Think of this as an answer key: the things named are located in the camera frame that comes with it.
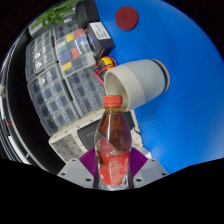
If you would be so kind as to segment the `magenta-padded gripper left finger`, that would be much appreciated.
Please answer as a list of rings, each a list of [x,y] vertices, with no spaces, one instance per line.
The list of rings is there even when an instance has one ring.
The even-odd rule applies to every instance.
[[[84,188],[98,187],[97,159],[95,149],[87,151],[80,158],[72,158],[59,171],[58,176]]]

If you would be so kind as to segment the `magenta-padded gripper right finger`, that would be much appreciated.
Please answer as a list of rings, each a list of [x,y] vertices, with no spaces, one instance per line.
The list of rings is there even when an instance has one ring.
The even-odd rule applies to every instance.
[[[140,150],[133,148],[129,162],[129,188],[137,189],[166,177],[168,172],[160,162],[151,157],[144,147]]]

